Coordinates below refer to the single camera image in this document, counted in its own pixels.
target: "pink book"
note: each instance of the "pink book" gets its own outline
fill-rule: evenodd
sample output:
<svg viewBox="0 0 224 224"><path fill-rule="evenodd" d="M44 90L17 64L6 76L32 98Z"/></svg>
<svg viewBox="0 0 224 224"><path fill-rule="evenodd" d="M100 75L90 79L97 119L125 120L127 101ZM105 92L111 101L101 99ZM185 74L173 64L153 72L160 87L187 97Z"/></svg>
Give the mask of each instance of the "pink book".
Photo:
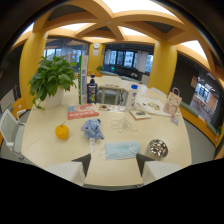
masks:
<svg viewBox="0 0 224 224"><path fill-rule="evenodd" d="M68 106L68 120L93 116L99 116L94 103Z"/></svg>

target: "white pot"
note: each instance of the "white pot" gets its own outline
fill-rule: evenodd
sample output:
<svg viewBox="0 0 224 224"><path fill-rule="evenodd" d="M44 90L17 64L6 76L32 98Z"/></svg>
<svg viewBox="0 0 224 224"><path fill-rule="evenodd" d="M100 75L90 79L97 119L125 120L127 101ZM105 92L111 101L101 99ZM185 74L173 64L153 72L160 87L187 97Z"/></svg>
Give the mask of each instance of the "white pot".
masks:
<svg viewBox="0 0 224 224"><path fill-rule="evenodd" d="M45 99L46 108L54 108L61 104L65 90L58 87L58 90L54 96L48 96Z"/></svg>

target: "face mask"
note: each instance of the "face mask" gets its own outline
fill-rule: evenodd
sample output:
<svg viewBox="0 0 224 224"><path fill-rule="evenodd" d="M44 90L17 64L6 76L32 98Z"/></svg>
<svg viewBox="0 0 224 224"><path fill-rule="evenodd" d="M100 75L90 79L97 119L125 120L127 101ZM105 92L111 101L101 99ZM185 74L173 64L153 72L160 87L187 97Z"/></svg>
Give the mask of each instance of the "face mask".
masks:
<svg viewBox="0 0 224 224"><path fill-rule="evenodd" d="M141 153L138 142L105 143L106 160L127 159Z"/></svg>

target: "wall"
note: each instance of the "wall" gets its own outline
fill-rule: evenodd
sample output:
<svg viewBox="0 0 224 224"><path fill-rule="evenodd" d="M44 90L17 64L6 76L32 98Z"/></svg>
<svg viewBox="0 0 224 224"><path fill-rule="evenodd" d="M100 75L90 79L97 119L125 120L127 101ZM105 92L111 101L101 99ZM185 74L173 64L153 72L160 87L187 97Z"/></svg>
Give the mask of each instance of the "wall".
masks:
<svg viewBox="0 0 224 224"><path fill-rule="evenodd" d="M0 71L3 76L0 79L0 100L11 90L17 86L17 96L21 97L19 88L19 63L23 45L10 52L4 59Z"/></svg>
<svg viewBox="0 0 224 224"><path fill-rule="evenodd" d="M178 55L176 70L173 78L172 88L176 87L180 90L180 97L182 100L190 105L193 98L195 88L191 86L191 81L193 76L198 77L199 71L183 61L183 59Z"/></svg>

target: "bag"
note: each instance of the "bag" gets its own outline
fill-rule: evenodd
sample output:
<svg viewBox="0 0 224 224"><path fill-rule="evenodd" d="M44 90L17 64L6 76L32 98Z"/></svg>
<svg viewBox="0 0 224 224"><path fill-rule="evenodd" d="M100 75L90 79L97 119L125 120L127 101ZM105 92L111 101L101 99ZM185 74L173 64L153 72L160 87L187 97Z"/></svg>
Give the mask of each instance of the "bag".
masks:
<svg viewBox="0 0 224 224"><path fill-rule="evenodd" d="M174 90L178 90L178 95L175 95L174 94ZM182 101L182 98L179 97L180 95L180 90L177 89L177 88L173 88L172 89L172 92L170 92L167 100L166 100L166 103L163 107L163 111L174 116L178 110L178 107L180 106L180 103Z"/></svg>

